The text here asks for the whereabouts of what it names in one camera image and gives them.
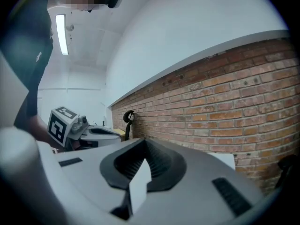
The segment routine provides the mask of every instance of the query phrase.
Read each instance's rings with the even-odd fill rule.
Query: brick wall
[[[168,74],[112,106],[114,128],[135,111],[131,137],[234,154],[236,170],[268,192],[277,161],[298,152],[300,77],[286,39],[233,48]]]

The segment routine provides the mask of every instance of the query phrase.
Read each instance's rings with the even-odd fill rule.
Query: grey plastic part
[[[103,131],[111,132],[113,134],[95,134],[92,132],[93,129],[101,129]],[[98,142],[98,147],[107,146],[114,143],[121,142],[121,136],[113,131],[112,129],[102,127],[102,126],[88,126],[80,137],[83,141],[96,141]]]
[[[76,131],[76,133],[73,133],[73,128],[71,129],[71,132],[67,135],[68,138],[71,138],[73,140],[78,140],[80,136],[84,133],[85,129],[89,126],[89,123],[83,123],[79,130]]]
[[[136,140],[53,154],[47,143],[37,145],[26,132],[6,128],[0,131],[0,169],[38,218],[52,224],[224,223],[234,215],[211,183],[218,177],[228,179],[252,205],[263,197],[252,181],[217,158],[158,141],[185,158],[186,174],[171,190],[148,193],[146,201],[129,221],[118,219],[110,211],[121,205],[124,191],[110,187],[99,167],[105,156]],[[82,162],[65,167],[58,163],[72,158],[80,158]]]
[[[100,163],[106,155],[135,141],[137,139],[92,150],[60,153],[55,156],[58,161],[75,157],[83,160],[78,164],[63,167],[65,175],[100,209],[110,212],[122,204],[125,193],[109,187],[100,174]],[[170,142],[157,142],[179,152],[187,162],[187,172],[171,190],[148,193],[141,208],[130,218],[130,223],[151,225],[201,222],[201,224],[214,225],[234,219],[234,214],[211,183],[218,177],[228,179],[251,205],[256,204],[263,197],[259,188],[251,180],[236,173],[217,158]]]
[[[65,176],[51,147],[15,127],[0,130],[0,170],[43,224],[125,225],[103,212]]]

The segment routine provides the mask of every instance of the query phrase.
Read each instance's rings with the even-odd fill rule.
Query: black slot
[[[250,203],[226,178],[214,179],[212,183],[236,217],[251,208]]]
[[[114,134],[115,135],[115,133],[101,129],[101,128],[91,128],[90,133],[92,133],[92,134]]]
[[[69,166],[69,165],[79,163],[79,162],[82,162],[82,160],[79,157],[76,157],[76,158],[61,161],[61,162],[58,162],[58,163],[60,164],[61,167],[65,167],[65,166]]]

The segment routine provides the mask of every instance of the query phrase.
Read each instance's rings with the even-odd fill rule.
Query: white device
[[[48,122],[48,134],[61,146],[66,146],[66,140],[72,125],[78,121],[78,114],[60,106],[52,109]]]
[[[103,126],[89,125],[85,116],[79,116],[71,109],[60,106],[51,110],[48,134],[67,150],[69,139],[79,140],[81,148],[96,148],[121,141],[118,133]]]

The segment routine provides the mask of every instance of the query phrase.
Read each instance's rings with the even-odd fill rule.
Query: person
[[[48,10],[58,6],[90,12],[104,3],[105,0],[20,0],[4,27],[0,49],[29,91],[15,119],[15,126],[53,148],[62,149],[48,134],[47,125],[38,115],[37,108],[38,86],[53,50]]]

